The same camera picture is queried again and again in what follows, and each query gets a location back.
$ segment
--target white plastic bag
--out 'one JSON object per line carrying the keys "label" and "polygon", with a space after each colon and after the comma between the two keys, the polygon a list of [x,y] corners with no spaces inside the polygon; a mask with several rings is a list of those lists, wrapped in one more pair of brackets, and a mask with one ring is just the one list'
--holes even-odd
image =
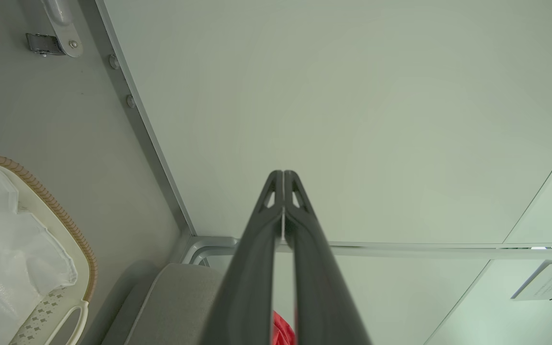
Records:
{"label": "white plastic bag", "polygon": [[0,345],[44,296],[76,279],[72,258],[31,213],[18,211],[18,191],[0,172]]}

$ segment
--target white basket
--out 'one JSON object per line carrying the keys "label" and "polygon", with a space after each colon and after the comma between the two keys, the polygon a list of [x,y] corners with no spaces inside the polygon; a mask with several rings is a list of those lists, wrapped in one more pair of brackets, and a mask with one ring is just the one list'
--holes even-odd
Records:
{"label": "white basket", "polygon": [[75,345],[86,324],[88,303],[97,281],[95,257],[70,216],[37,179],[20,164],[0,157],[0,171],[18,189],[18,208],[39,219],[74,260],[75,285],[53,290],[38,304],[10,345],[48,345],[75,310],[80,317],[67,345]]}

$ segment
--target brown woven trim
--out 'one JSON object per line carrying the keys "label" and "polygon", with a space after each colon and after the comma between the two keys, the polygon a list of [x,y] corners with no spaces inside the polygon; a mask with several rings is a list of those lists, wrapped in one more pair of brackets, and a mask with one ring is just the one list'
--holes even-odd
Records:
{"label": "brown woven trim", "polygon": [[42,199],[42,201],[46,203],[46,205],[48,205],[50,210],[52,210],[52,212],[57,215],[57,218],[59,218],[65,228],[68,229],[69,233],[72,235],[80,249],[82,249],[82,252],[86,257],[86,261],[88,261],[89,267],[88,286],[86,287],[86,293],[83,299],[87,302],[90,302],[92,298],[92,293],[95,291],[95,285],[97,283],[97,260],[81,231],[78,229],[77,225],[75,225],[74,221],[72,221],[72,218],[69,216],[69,214],[65,212],[63,207],[59,205],[59,203],[48,192],[48,190],[46,190],[46,188],[44,188],[44,186],[35,178],[35,176],[27,171],[27,169],[23,168],[22,165],[14,162],[13,160],[1,156],[0,166],[16,174],[24,181],[24,183],[26,183],[31,189],[33,189],[33,192],[35,192],[35,194],[37,194]]}

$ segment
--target red object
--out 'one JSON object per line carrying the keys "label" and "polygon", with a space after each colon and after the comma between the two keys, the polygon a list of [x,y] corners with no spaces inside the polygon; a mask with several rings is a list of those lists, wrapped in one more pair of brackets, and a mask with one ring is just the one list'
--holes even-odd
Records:
{"label": "red object", "polygon": [[276,312],[274,312],[272,345],[295,345],[295,332],[293,332],[293,328]]}

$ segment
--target gray fabric seat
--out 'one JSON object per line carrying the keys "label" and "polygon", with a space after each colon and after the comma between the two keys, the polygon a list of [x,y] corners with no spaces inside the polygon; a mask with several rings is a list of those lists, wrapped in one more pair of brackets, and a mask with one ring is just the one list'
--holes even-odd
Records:
{"label": "gray fabric seat", "polygon": [[220,283],[221,274],[209,267],[168,264],[152,282],[139,312],[145,288],[140,283],[132,290],[102,345],[197,344]]}

